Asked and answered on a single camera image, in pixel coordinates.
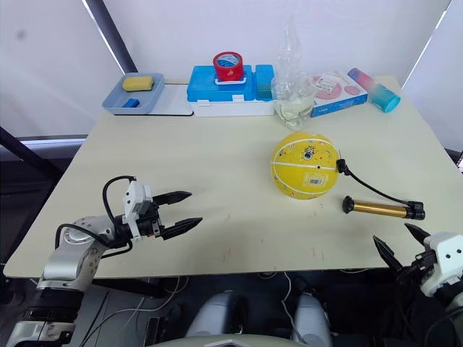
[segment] clear plastic bag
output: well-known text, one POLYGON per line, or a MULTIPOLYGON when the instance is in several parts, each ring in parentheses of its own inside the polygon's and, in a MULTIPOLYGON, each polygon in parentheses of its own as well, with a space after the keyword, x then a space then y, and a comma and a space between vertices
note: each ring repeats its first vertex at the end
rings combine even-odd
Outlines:
POLYGON ((297 37, 294 18, 286 24, 284 39, 279 48, 272 96, 275 111, 292 130, 301 130, 313 109, 317 90, 310 82, 310 75, 301 71, 301 46, 297 37))

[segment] red tape roll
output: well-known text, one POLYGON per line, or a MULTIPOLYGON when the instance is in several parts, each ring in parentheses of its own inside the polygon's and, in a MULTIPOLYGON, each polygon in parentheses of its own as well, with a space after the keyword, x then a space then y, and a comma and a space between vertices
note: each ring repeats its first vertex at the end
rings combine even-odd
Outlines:
POLYGON ((239 81, 243 78, 243 58, 235 52, 222 52, 214 56, 214 68, 221 81, 239 81))

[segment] yellow sponge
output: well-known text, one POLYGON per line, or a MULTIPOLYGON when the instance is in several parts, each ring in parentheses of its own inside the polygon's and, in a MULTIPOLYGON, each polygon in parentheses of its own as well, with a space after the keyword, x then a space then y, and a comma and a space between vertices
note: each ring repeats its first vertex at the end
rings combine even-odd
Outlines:
POLYGON ((122 89, 126 92, 153 89, 153 76, 127 77, 122 83, 122 89))

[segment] table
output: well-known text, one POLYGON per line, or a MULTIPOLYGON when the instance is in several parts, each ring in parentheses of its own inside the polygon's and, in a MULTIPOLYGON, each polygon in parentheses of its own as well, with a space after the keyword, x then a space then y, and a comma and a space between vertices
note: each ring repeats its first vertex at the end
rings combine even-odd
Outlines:
MULTIPOLYGON (((393 77, 378 79, 400 93, 393 77)), ((361 179, 392 196, 419 200, 427 213, 415 221, 430 233, 462 232, 463 177, 403 97, 384 114, 366 103, 309 119, 306 129, 329 138, 361 179)), ((11 277, 37 277, 54 248, 60 223, 103 215, 101 190, 122 174, 136 175, 153 194, 186 190, 193 196, 163 206, 165 225, 204 220, 168 241, 145 239, 119 257, 101 261, 97 278, 384 267, 372 236, 386 241, 403 264, 422 247, 405 220, 344 214, 341 201, 391 203, 340 176, 314 200, 280 193, 270 174, 271 153, 290 134, 276 116, 156 117, 104 113, 4 269, 11 277)), ((126 182, 109 202, 122 213, 126 182)))

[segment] yellow ball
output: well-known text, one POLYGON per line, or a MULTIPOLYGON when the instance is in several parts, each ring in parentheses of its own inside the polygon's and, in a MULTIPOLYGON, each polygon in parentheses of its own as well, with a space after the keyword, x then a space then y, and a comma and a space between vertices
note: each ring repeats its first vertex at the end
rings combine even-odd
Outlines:
POLYGON ((338 159, 338 151, 326 137, 295 132, 273 152, 273 181, 284 194, 295 199, 319 197, 336 183, 338 159))

